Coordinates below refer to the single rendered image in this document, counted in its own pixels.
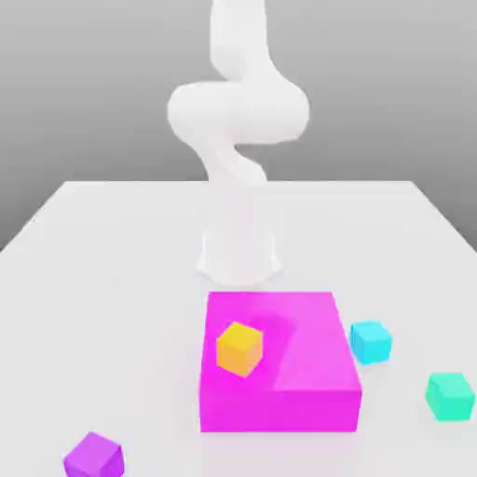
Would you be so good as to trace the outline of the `small cyan cube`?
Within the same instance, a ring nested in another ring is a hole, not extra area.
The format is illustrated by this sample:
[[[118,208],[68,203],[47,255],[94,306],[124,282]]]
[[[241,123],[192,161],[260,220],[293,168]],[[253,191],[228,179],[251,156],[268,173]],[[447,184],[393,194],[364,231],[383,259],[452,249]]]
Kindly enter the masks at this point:
[[[352,323],[350,348],[362,365],[385,362],[392,348],[392,335],[378,320]]]

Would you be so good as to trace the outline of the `large magenta box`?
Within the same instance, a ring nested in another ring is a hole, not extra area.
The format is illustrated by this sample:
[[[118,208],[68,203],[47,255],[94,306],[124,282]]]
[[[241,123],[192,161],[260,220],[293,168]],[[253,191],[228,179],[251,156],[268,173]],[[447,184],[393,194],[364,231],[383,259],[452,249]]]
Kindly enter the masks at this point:
[[[234,322],[263,335],[247,377],[217,364]],[[353,432],[361,382],[330,292],[211,292],[199,380],[203,432]]]

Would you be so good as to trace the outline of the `small purple cube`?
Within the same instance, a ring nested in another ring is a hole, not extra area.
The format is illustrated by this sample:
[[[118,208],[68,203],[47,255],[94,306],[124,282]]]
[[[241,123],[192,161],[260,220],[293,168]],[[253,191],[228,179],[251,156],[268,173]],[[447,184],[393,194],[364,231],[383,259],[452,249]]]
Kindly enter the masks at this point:
[[[64,458],[67,477],[123,477],[122,447],[95,432],[89,432]]]

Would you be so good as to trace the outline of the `small teal cube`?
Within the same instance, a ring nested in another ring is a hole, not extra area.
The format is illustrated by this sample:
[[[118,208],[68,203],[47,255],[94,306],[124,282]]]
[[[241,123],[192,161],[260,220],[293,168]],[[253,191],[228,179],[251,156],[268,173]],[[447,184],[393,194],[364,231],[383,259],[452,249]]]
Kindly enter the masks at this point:
[[[469,421],[475,393],[462,373],[431,373],[426,402],[438,421]]]

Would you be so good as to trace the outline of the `small yellow cube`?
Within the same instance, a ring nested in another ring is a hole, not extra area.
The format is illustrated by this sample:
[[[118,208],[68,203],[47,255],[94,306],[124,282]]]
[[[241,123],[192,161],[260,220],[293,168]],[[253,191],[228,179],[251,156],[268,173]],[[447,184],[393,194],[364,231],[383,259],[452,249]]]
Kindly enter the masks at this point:
[[[216,340],[217,365],[240,377],[248,377],[263,357],[263,333],[232,322]]]

